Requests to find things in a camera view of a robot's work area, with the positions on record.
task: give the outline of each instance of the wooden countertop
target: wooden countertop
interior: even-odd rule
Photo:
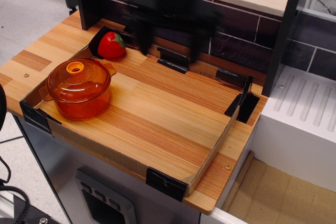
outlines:
[[[84,48],[103,25],[113,23],[102,19],[84,31],[76,12],[2,65],[0,83],[8,111],[22,117],[19,102],[56,66]],[[145,181],[144,173],[112,161],[110,152],[186,180],[220,137],[230,119],[224,112],[240,91],[198,73],[178,73],[156,61],[129,48],[126,56],[111,61],[117,70],[111,82],[114,97],[102,116],[71,121],[57,112],[53,102],[38,107],[87,138],[90,146],[66,141],[140,180]],[[183,203],[204,214],[214,209],[266,103],[260,86],[254,85],[253,91],[261,99],[249,121],[234,123],[194,192],[183,198]]]

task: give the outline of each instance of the pot lid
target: pot lid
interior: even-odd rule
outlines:
[[[83,102],[102,94],[110,82],[111,74],[104,64],[92,59],[73,59],[50,73],[46,88],[56,100]]]

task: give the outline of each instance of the strawberry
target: strawberry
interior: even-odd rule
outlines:
[[[115,58],[125,53],[125,42],[119,34],[109,31],[99,42],[98,54],[104,58]]]

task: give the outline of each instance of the wooden board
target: wooden board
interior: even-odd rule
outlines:
[[[0,83],[6,92],[8,110],[22,116],[19,101],[57,65],[84,48],[103,25],[115,26],[101,20],[84,31],[76,12],[1,66]],[[87,144],[76,139],[71,144],[134,177],[145,180],[142,166],[151,166],[188,181],[222,134],[230,119],[224,112],[240,91],[198,73],[178,73],[156,61],[157,58],[133,49],[127,49],[125,57],[112,60],[117,70],[111,82],[113,100],[96,118],[76,122],[63,118],[53,102],[43,102],[39,107],[60,121],[69,133],[87,139]],[[184,197],[184,203],[205,214],[214,209],[266,102],[260,97],[247,124],[234,123],[195,191]],[[137,172],[114,160],[112,153],[135,160],[139,164]]]
[[[249,224],[332,224],[335,205],[336,193],[253,159],[234,200],[224,207]]]

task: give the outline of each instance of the robotic arm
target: robotic arm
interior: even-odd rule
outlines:
[[[220,10],[203,0],[126,0],[128,19],[135,30],[141,52],[153,43],[154,28],[162,27],[191,35],[189,61],[196,61],[202,43],[214,36],[222,16]]]

